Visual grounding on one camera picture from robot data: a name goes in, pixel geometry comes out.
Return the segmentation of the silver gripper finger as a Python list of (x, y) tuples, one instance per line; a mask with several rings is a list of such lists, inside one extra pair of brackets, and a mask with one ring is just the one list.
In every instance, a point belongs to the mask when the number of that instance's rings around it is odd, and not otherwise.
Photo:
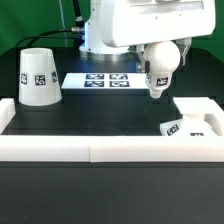
[(145, 59), (143, 57), (145, 47), (143, 45), (137, 45), (136, 46), (136, 68), (138, 72), (144, 72), (145, 71)]

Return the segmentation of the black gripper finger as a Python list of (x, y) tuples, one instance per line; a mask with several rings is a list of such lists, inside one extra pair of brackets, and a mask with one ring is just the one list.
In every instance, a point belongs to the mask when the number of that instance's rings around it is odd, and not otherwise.
[(190, 50), (191, 44), (192, 44), (191, 38), (179, 39), (177, 41), (177, 46), (181, 53), (182, 64), (186, 63), (186, 56), (188, 54), (188, 51)]

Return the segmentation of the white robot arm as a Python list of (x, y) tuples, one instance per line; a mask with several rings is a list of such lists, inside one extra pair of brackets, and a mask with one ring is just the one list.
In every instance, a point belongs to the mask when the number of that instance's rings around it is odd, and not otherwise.
[(98, 61), (121, 61), (137, 53), (144, 70), (146, 44), (174, 41), (185, 58), (192, 39), (215, 29), (215, 0), (90, 0), (80, 54)]

